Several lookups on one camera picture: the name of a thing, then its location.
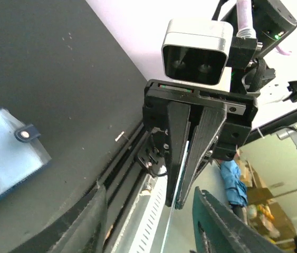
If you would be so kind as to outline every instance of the transparent tube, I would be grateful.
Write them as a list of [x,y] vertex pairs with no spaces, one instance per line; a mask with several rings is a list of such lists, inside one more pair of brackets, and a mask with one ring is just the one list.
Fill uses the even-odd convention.
[[253,28],[252,1],[237,0],[237,37],[256,38],[256,32]]

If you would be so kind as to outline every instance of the blue cloth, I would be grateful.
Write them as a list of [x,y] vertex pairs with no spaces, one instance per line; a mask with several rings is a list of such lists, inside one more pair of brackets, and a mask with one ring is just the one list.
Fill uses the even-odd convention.
[[234,160],[221,163],[221,176],[229,203],[241,207],[247,206],[247,187],[239,180],[241,170]]

